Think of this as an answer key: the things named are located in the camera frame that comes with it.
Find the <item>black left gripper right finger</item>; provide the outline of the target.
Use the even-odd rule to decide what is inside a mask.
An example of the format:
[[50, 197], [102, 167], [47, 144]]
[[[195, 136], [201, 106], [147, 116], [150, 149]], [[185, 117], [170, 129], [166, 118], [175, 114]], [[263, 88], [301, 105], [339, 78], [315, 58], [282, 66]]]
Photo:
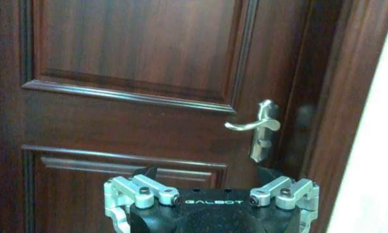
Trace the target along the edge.
[[283, 211], [299, 209], [298, 232], [307, 233], [310, 223], [318, 216], [319, 187], [309, 179], [294, 179], [277, 170], [257, 167], [258, 180], [262, 186], [249, 191], [251, 207], [266, 207], [270, 202]]

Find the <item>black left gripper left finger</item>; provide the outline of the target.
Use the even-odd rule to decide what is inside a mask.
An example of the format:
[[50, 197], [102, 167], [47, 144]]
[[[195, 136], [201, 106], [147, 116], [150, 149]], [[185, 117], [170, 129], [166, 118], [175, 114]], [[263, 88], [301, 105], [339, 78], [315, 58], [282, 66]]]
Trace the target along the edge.
[[103, 183], [105, 216], [111, 219], [114, 231], [129, 233], [127, 215], [130, 207], [139, 210], [161, 205], [175, 207], [179, 204], [179, 193], [174, 187], [158, 183], [157, 166], [135, 169], [129, 178], [117, 176]]

